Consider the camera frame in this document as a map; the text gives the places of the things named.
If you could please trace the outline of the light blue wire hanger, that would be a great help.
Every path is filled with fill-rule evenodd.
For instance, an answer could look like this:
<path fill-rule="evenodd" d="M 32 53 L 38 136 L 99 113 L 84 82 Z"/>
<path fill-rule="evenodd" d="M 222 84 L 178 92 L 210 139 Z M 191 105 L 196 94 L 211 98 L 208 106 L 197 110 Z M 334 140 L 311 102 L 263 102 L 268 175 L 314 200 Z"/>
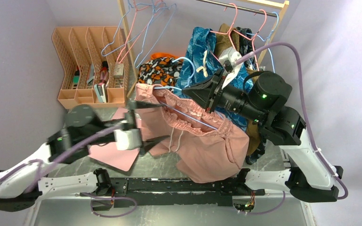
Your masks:
<path fill-rule="evenodd" d="M 189 58 L 184 57 L 184 56 L 183 56 L 183 57 L 181 56 L 181 57 L 179 57 L 179 58 L 176 58 L 176 59 L 172 60 L 172 63 L 175 63 L 175 62 L 178 62 L 178 61 L 181 61 L 181 60 L 184 60 L 184 61 L 189 62 L 189 64 L 192 66 L 192 69 L 193 69 L 193 72 L 192 72 L 191 76 L 188 77 L 187 83 L 186 83 L 186 85 L 184 86 L 184 88 L 181 89 L 181 88 L 174 87 L 174 86 L 164 86 L 164 87 L 153 87 L 153 90 L 173 89 L 173 90 L 178 90 L 178 91 L 180 91 L 184 96 L 186 96 L 186 94 L 184 94 L 184 90 L 185 90 L 186 88 L 190 88 L 191 79 L 192 79 L 192 78 L 194 77 L 194 75 L 195 75 L 196 67 L 195 67 L 195 65 L 193 64 L 193 62 L 192 62 Z M 202 125 L 204 125 L 204 126 L 207 126 L 207 127 L 211 128 L 211 129 L 218 130 L 216 127 L 214 127 L 214 126 L 212 126 L 212 125 L 209 125 L 209 124 L 207 124 L 207 123 L 204 123 L 204 122 L 202 122 L 202 121 L 200 121 L 200 120 L 198 120 L 198 119 L 196 119 L 196 118 L 193 118 L 192 116 L 189 116 L 189 115 L 186 114 L 186 113 L 182 113 L 181 111 L 176 110 L 176 109 L 173 108 L 173 107 L 170 107 L 170 108 L 173 109 L 173 110 L 175 110 L 175 111 L 178 112 L 178 113 L 181 113 L 182 115 L 186 116 L 187 118 L 189 118 L 189 119 L 191 119 L 191 120 L 193 120 L 193 121 L 196 121 L 196 122 L 198 122 L 198 123 L 200 123 L 200 124 L 202 124 Z"/>

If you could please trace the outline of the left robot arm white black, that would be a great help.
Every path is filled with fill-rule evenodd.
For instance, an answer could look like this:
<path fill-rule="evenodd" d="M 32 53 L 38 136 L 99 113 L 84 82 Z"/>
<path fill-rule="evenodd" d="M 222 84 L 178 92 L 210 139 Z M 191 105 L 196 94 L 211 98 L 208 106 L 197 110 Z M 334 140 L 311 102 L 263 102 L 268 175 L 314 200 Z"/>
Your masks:
<path fill-rule="evenodd" d="M 146 153 L 165 136 L 142 139 L 137 125 L 137 109 L 155 108 L 156 104 L 131 101 L 120 119 L 103 121 L 91 105 L 74 107 L 65 116 L 65 125 L 50 136 L 37 151 L 8 170 L 0 170 L 0 210 L 25 210 L 42 200 L 66 194 L 105 197 L 113 191 L 105 169 L 79 176 L 51 178 L 50 172 L 68 166 L 90 154 L 93 145 L 115 143 L 120 151 Z"/>

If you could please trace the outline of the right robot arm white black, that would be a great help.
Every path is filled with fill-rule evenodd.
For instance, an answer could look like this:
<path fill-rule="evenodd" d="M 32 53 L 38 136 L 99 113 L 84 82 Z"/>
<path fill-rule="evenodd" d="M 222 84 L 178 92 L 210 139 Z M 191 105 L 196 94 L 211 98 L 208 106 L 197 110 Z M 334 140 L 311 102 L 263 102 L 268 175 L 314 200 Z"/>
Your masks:
<path fill-rule="evenodd" d="M 335 202 L 339 199 L 336 182 L 343 168 L 330 165 L 312 147 L 308 124 L 297 110 L 286 106 L 292 87 L 276 73 L 258 71 L 247 76 L 256 78 L 249 91 L 227 85 L 222 71 L 211 78 L 184 88 L 190 97 L 207 112 L 220 107 L 236 113 L 258 126 L 264 138 L 284 150 L 296 164 L 280 171 L 250 170 L 236 181 L 241 195 L 252 190 L 271 189 L 289 192 L 293 197 L 310 203 Z"/>

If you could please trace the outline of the pink shorts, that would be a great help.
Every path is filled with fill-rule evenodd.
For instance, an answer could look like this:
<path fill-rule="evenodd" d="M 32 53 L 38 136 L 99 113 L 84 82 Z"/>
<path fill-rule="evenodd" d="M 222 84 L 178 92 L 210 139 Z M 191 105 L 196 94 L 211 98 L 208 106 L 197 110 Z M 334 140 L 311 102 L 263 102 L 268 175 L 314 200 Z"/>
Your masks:
<path fill-rule="evenodd" d="M 135 99 L 162 104 L 137 111 L 144 139 L 168 136 L 149 151 L 152 156 L 176 153 L 177 169 L 196 183 L 227 179 L 242 169 L 249 137 L 226 116 L 207 113 L 160 85 L 137 84 Z"/>

